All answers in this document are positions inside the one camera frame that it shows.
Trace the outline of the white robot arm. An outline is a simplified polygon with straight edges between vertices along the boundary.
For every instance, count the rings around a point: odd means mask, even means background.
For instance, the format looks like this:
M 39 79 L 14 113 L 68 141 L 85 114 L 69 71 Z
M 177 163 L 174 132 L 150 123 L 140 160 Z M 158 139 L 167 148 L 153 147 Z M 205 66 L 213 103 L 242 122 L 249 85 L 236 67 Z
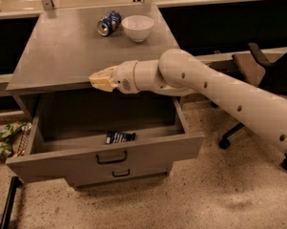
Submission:
M 167 50 L 156 60 L 126 61 L 91 74 L 89 80 L 105 92 L 203 94 L 287 155 L 287 99 L 213 70 L 182 50 Z

